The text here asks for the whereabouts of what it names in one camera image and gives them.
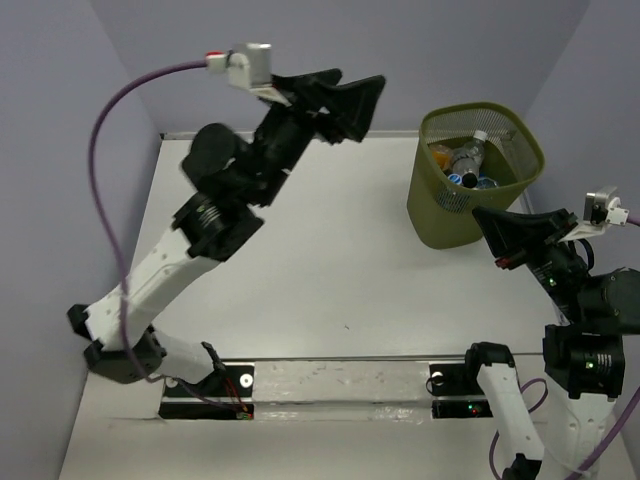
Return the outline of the blue label bottle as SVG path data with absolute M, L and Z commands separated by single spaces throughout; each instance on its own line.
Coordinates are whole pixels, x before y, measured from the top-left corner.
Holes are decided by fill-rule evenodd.
M 494 189 L 499 187 L 499 183 L 497 181 L 483 174 L 481 174 L 479 177 L 472 178 L 472 186 L 466 185 L 463 181 L 463 177 L 456 173 L 449 174 L 448 180 L 455 185 L 459 185 L 459 186 L 462 186 L 463 188 L 474 189 L 474 190 L 487 190 L 487 189 Z

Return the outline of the clear bottle black cap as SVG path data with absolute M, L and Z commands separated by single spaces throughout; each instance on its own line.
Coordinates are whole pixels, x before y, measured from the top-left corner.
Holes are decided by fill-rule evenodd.
M 451 170 L 461 177 L 461 184 L 465 188 L 473 189 L 479 180 L 479 165 L 475 158 L 462 151 L 454 154 L 451 161 Z

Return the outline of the clear crushed bottle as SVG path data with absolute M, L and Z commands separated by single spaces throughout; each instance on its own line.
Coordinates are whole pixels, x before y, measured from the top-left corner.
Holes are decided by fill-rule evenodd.
M 456 160 L 470 159 L 473 160 L 478 167 L 481 167 L 485 159 L 485 143 L 487 139 L 487 132 L 476 130 L 472 139 L 457 150 L 454 158 Z

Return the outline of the yellow label drink bottle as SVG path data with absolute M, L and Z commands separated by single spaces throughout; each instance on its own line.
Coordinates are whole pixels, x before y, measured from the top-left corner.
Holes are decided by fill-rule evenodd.
M 435 162 L 439 165 L 439 167 L 443 171 L 448 170 L 450 167 L 453 150 L 443 144 L 431 144 L 429 146 L 429 149 L 431 151 L 431 154 Z

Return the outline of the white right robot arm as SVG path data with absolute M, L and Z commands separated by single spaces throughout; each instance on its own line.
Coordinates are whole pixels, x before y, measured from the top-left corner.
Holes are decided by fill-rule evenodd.
M 506 479 L 594 479 L 599 460 L 637 401 L 613 415 L 625 373 L 623 340 L 639 331 L 639 274 L 593 273 L 593 252 L 577 252 L 628 216 L 613 195 L 594 199 L 583 218 L 559 209 L 517 214 L 510 204 L 542 173 L 544 154 L 511 110 L 491 102 L 436 109 L 422 120 L 407 210 L 432 248 L 484 240 L 497 267 L 526 267 L 563 316 L 543 337 L 548 424 L 538 434 L 514 358 L 503 344 L 476 342 L 460 368 L 482 392 L 512 462 Z

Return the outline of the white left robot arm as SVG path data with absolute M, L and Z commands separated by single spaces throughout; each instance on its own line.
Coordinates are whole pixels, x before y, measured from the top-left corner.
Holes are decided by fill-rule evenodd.
M 181 162 L 193 195 L 123 285 L 69 310 L 74 332 L 88 342 L 92 373 L 120 384 L 172 378 L 201 395 L 219 388 L 224 365 L 213 346 L 166 335 L 154 320 L 262 227 L 256 209 L 272 204 L 312 140 L 364 139 L 386 80 L 341 77 L 337 69 L 274 76 L 268 112 L 251 140 L 222 123 L 196 133 Z

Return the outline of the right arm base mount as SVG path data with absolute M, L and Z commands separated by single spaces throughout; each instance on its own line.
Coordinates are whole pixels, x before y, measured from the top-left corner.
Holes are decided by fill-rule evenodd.
M 464 358 L 430 363 L 425 389 L 432 399 L 431 413 L 435 420 L 493 417 L 489 402 L 470 376 Z

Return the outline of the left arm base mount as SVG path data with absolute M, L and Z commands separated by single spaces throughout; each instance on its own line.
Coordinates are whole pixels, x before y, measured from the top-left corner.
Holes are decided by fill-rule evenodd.
M 162 364 L 158 415 L 164 420 L 250 421 L 254 418 L 255 366 L 225 364 L 207 342 L 194 352 L 172 353 Z

